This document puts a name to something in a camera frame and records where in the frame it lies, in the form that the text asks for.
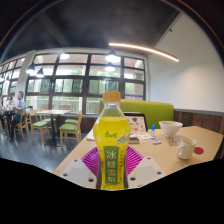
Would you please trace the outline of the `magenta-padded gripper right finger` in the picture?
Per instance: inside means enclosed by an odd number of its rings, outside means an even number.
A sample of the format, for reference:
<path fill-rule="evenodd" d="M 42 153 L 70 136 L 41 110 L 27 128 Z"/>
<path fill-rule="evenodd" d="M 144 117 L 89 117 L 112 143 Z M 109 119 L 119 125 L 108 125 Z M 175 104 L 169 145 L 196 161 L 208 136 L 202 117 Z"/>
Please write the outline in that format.
<path fill-rule="evenodd" d="M 125 171 L 129 189 L 143 187 L 166 176 L 151 156 L 144 157 L 131 146 L 126 151 Z"/>

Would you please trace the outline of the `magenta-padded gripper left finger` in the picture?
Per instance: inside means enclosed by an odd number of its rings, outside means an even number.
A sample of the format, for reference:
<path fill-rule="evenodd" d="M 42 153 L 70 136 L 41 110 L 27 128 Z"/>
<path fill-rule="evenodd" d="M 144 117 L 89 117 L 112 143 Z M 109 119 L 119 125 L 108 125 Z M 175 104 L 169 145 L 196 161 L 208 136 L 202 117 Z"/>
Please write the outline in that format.
<path fill-rule="evenodd" d="M 98 149 L 94 147 L 81 159 L 73 158 L 60 176 L 84 188 L 96 189 L 99 174 Z"/>

